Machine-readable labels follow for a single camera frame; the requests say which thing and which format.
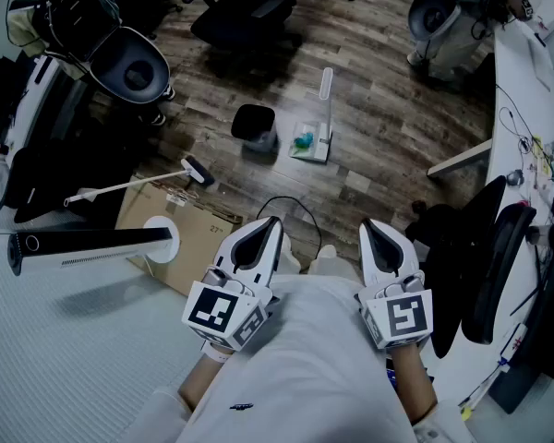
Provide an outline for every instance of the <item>cardboard box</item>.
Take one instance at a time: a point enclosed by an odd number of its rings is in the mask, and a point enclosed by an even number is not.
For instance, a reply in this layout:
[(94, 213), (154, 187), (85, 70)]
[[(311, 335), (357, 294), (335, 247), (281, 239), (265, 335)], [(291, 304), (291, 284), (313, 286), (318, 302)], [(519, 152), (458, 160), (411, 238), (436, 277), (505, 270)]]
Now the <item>cardboard box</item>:
[[(223, 239), (242, 222), (241, 217), (227, 211), (213, 210), (163, 186), (147, 183), (126, 190), (116, 229), (141, 228), (156, 215), (163, 215), (175, 223), (180, 246), (178, 255), (168, 264), (148, 262), (154, 277), (183, 295), (189, 294), (193, 281), (203, 278)], [(143, 258), (130, 260), (150, 273)]]

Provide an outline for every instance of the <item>forearm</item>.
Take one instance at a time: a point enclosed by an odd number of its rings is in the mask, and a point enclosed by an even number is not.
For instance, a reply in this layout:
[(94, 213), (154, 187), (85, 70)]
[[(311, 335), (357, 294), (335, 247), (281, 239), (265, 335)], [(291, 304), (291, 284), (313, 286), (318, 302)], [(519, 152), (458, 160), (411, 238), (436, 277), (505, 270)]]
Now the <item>forearm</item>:
[(411, 423), (418, 422), (436, 404), (437, 396), (423, 367), (416, 344), (390, 350), (396, 374), (398, 398)]
[[(220, 349), (221, 347), (216, 347), (213, 344), (211, 346), (221, 353), (232, 354), (232, 352), (226, 348)], [(223, 363), (218, 363), (208, 356), (203, 355), (188, 374), (185, 382), (183, 382), (183, 385), (178, 390), (178, 395), (183, 398), (191, 411), (195, 410), (195, 407), (199, 404), (203, 394), (205, 394), (211, 382), (213, 382), (220, 372), (222, 366)]]

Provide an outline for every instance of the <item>trash can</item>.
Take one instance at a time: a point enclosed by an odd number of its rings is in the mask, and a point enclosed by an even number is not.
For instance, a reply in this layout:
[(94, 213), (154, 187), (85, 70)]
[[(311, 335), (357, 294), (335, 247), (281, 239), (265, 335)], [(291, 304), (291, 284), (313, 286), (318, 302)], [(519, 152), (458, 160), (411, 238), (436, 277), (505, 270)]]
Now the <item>trash can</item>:
[(259, 105), (242, 105), (232, 122), (232, 136), (250, 150), (269, 152), (277, 140), (275, 112)]

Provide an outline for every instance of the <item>white marker cube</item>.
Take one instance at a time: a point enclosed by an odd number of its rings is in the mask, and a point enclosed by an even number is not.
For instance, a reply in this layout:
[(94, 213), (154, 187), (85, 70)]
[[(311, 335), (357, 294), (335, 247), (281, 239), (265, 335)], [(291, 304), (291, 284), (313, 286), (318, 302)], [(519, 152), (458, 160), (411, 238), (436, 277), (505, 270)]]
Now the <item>white marker cube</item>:
[(420, 341), (433, 332), (431, 291), (367, 300), (361, 317), (379, 349)]
[(267, 317), (257, 297), (194, 281), (182, 321), (204, 340), (240, 351)]

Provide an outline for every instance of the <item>white wristband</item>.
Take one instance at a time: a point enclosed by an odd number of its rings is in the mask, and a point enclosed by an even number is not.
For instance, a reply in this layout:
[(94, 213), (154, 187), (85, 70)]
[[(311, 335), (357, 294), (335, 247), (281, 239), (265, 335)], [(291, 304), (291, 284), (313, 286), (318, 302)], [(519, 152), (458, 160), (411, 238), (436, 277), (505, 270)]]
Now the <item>white wristband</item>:
[(201, 347), (201, 352), (206, 354), (216, 363), (222, 364), (225, 363), (230, 358), (230, 356), (232, 356), (231, 354), (219, 352), (213, 346), (211, 346), (211, 343), (207, 340), (203, 343), (203, 346)]

